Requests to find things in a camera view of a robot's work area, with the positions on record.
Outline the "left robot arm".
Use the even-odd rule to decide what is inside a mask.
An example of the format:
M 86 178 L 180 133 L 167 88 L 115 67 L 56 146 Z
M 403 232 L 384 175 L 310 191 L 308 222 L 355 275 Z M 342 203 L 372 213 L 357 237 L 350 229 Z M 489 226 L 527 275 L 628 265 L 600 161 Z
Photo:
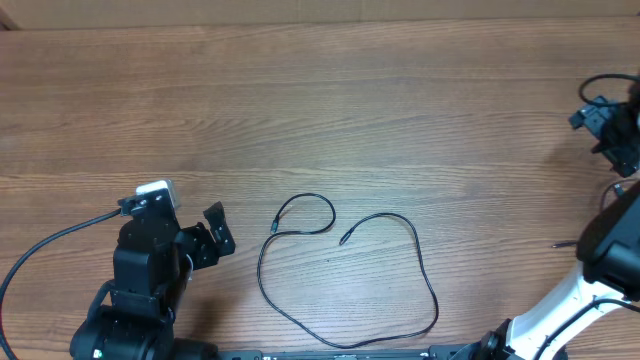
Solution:
M 220 202 L 203 212 L 207 222 L 182 228 L 169 203 L 128 211 L 113 254 L 114 278 L 92 301 L 75 332 L 75 360 L 217 359 L 216 345 L 177 338 L 174 323 L 196 270 L 235 251 Z

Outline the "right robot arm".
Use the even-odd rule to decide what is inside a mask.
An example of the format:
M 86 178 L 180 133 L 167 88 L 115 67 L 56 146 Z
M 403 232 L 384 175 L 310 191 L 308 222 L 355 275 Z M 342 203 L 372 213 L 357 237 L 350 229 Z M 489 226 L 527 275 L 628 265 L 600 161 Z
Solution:
M 603 155 L 620 176 L 609 185 L 599 213 L 574 242 L 576 264 L 529 311 L 505 320 L 479 342 L 455 353 L 457 359 L 565 359 L 567 344 L 601 317 L 617 310 L 639 310 L 639 78 L 630 82 L 623 102 L 588 98 L 598 81 L 584 80 L 578 95 L 584 105 L 569 119 L 597 140 L 592 153 Z

